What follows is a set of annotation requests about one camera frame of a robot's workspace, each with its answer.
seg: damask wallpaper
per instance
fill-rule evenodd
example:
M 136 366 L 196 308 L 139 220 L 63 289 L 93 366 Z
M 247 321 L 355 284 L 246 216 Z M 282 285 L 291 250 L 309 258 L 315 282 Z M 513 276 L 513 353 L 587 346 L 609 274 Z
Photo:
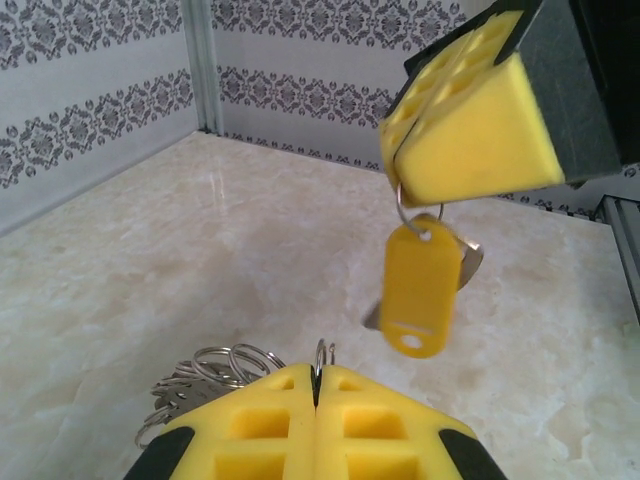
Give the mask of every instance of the damask wallpaper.
M 491 0 L 212 0 L 226 136 L 382 171 L 378 120 L 402 63 Z M 501 197 L 593 218 L 605 193 L 637 196 L 640 167 Z
M 180 0 L 0 2 L 0 233 L 197 128 Z

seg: key tag hole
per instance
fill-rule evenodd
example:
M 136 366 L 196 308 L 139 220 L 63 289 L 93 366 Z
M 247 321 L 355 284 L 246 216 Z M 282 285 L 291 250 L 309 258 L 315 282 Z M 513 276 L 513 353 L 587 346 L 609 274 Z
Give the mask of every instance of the key tag hole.
M 432 237 L 431 230 L 425 230 L 420 234 L 420 240 L 423 242 L 430 242 Z
M 413 348 L 414 350 L 422 348 L 422 340 L 415 335 L 403 335 L 401 340 L 406 347 Z

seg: yellow key tag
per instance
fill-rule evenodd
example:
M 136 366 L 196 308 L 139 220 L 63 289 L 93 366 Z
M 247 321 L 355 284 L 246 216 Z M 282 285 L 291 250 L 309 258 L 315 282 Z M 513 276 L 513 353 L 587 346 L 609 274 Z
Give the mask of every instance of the yellow key tag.
M 402 225 L 387 241 L 379 328 L 397 351 L 414 358 L 445 346 L 460 283 L 462 252 L 455 235 L 437 219 Z

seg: yellow foam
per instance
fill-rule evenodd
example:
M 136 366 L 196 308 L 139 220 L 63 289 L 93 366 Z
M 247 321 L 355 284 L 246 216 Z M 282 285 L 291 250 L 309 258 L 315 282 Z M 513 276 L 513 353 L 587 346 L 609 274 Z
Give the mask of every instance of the yellow foam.
M 312 479 L 314 422 L 309 365 L 283 368 L 169 423 L 195 430 L 171 479 Z
M 496 15 L 458 39 L 433 89 L 418 101 L 410 88 L 382 123 L 385 170 L 394 189 L 401 180 L 408 206 L 564 182 L 519 54 L 493 65 L 521 14 Z
M 322 371 L 316 412 L 317 480 L 460 480 L 438 437 L 472 438 L 465 424 L 338 366 Z

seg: key tag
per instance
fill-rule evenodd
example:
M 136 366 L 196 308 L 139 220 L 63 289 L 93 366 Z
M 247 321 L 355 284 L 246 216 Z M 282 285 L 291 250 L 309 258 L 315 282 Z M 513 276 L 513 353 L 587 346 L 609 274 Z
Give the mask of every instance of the key tag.
M 480 245 L 457 236 L 430 214 L 409 220 L 389 237 L 378 328 L 397 351 L 427 358 L 444 348 L 454 315 L 456 292 L 482 261 Z

